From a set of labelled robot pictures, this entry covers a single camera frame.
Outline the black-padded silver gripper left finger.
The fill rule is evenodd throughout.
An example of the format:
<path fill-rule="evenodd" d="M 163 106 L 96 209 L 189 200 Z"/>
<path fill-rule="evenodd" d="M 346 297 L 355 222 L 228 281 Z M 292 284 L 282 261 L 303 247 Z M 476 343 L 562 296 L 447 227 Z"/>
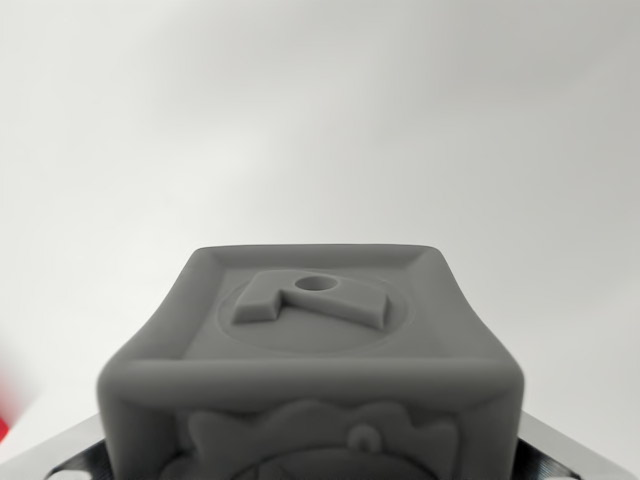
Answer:
<path fill-rule="evenodd" d="M 68 428 L 21 455 L 20 479 L 49 479 L 63 471 L 79 471 L 90 479 L 108 478 L 108 454 L 98 415 Z"/>

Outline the black-padded silver gripper right finger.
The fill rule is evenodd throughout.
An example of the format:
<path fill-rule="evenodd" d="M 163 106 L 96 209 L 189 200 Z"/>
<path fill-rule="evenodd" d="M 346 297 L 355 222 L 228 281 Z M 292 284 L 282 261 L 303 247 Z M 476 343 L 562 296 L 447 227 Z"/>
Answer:
<path fill-rule="evenodd" d="M 518 435 L 514 479 L 588 479 L 598 472 L 593 452 L 528 413 Z"/>

